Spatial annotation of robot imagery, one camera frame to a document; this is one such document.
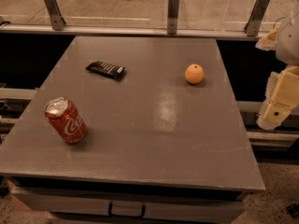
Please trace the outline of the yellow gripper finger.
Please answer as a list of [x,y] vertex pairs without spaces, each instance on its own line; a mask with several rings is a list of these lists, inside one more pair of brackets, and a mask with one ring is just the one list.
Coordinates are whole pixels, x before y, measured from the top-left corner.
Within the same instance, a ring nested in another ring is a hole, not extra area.
[[255,45],[255,48],[264,51],[275,50],[277,43],[277,34],[278,30],[272,29],[266,36],[263,36],[261,39],[258,40],[258,42]]
[[274,130],[299,105],[299,66],[288,65],[268,78],[265,100],[256,121],[264,130]]

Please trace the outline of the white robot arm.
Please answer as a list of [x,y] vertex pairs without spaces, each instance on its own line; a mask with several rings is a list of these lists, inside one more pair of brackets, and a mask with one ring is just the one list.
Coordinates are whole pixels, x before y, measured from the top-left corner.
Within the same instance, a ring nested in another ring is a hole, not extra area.
[[272,72],[267,80],[265,100],[257,124],[273,130],[299,105],[299,5],[283,19],[278,28],[261,38],[257,49],[276,52],[276,58],[287,64],[280,73]]

